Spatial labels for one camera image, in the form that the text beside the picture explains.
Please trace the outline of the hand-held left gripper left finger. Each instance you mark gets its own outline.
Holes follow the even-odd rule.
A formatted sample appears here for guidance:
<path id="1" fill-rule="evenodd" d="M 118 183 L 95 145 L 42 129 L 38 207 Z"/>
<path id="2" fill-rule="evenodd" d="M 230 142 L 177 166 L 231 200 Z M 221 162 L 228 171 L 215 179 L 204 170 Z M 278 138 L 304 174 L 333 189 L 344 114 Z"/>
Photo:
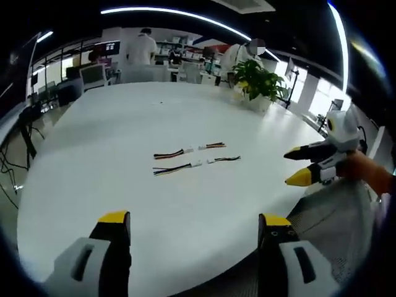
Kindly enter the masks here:
<path id="1" fill-rule="evenodd" d="M 110 212 L 98 219 L 54 261 L 44 282 L 48 296 L 127 296 L 131 268 L 130 212 Z"/>

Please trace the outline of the person's right hand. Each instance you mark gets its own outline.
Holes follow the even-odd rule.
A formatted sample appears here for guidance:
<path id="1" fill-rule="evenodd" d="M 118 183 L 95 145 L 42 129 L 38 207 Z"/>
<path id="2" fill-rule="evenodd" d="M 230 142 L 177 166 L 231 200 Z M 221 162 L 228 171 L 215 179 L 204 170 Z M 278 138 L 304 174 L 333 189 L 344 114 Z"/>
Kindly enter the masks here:
<path id="1" fill-rule="evenodd" d="M 395 176 L 359 150 L 349 153 L 346 159 L 337 163 L 336 174 L 342 178 L 364 181 L 379 196 L 395 192 Z"/>

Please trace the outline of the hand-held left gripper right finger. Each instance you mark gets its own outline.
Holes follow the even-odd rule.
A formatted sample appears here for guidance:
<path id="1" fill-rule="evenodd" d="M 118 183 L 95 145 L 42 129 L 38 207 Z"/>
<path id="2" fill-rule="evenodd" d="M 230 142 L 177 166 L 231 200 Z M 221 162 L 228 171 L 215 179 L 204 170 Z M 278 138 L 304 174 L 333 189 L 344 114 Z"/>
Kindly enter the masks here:
<path id="1" fill-rule="evenodd" d="M 259 215 L 257 257 L 258 296 L 333 296 L 339 290 L 330 262 L 287 218 Z"/>

